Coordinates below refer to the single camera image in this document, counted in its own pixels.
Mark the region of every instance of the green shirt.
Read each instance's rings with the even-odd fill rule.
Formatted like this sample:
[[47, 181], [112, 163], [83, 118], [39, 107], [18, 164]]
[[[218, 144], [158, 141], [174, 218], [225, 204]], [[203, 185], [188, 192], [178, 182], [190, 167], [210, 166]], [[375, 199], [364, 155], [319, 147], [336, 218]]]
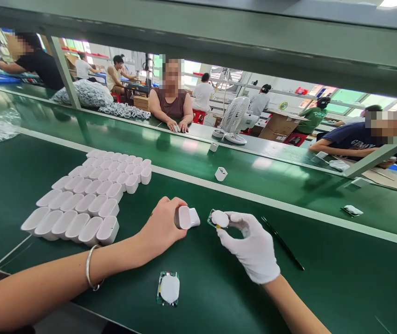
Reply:
[[324, 117], [327, 115], [327, 109], [321, 109], [319, 107], [314, 107], [305, 110], [299, 116], [305, 117], [307, 121], [300, 121], [296, 130], [311, 134], [314, 129], [318, 127], [318, 125], [322, 122]]

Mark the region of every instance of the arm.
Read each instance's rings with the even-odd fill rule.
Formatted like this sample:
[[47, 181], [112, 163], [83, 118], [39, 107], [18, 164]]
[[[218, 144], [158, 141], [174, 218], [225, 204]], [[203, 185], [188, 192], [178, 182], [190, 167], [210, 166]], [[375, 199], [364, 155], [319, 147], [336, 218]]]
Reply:
[[[118, 272], [140, 267], [186, 236], [174, 223], [179, 198], [163, 197], [142, 230], [126, 240], [93, 251], [93, 284]], [[33, 324], [57, 306], [89, 288], [85, 265], [88, 252], [26, 269], [0, 281], [0, 331]]]

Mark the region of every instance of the pen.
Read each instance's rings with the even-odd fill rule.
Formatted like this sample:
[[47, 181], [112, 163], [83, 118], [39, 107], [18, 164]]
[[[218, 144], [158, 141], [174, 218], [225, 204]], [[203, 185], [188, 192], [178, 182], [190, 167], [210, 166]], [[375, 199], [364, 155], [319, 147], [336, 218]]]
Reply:
[[300, 270], [304, 271], [304, 267], [300, 264], [300, 262], [296, 259], [294, 256], [293, 252], [289, 247], [286, 245], [285, 241], [280, 237], [280, 235], [277, 233], [277, 231], [268, 223], [267, 219], [265, 217], [262, 217], [262, 220], [265, 222], [265, 224], [268, 226], [270, 231], [276, 236], [277, 240], [281, 243], [282, 247], [285, 249], [287, 252], [288, 256], [293, 259], [293, 261], [297, 264], [297, 266], [300, 268]]

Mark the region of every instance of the silver bangle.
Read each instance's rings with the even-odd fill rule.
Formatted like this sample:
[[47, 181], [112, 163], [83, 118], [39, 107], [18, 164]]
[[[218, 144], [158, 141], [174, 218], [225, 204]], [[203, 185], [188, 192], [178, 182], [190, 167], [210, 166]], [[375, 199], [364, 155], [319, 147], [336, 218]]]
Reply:
[[97, 284], [97, 285], [95, 286], [95, 285], [93, 285], [93, 284], [91, 283], [91, 280], [90, 280], [90, 259], [91, 259], [91, 255], [92, 255], [92, 253], [93, 253], [93, 250], [94, 250], [96, 247], [101, 247], [101, 246], [100, 246], [100, 245], [94, 245], [94, 246], [90, 249], [90, 253], [88, 253], [88, 257], [87, 257], [87, 265], [86, 265], [86, 267], [85, 267], [85, 275], [87, 276], [88, 285], [90, 285], [90, 288], [92, 288], [93, 291], [97, 291], [97, 290], [99, 289], [99, 287], [101, 286], [101, 284], [104, 283], [104, 280], [102, 280], [101, 283], [99, 283], [99, 284]]

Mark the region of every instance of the white glove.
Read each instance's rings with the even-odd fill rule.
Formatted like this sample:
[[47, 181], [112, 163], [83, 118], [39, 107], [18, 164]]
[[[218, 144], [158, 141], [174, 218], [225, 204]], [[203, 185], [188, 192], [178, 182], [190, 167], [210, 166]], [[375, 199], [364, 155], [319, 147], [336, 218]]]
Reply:
[[232, 238], [224, 229], [217, 229], [221, 244], [237, 256], [249, 278], [257, 284], [265, 284], [279, 276], [280, 268], [274, 255], [273, 237], [259, 221], [247, 213], [226, 212], [229, 226], [241, 231], [244, 239]]

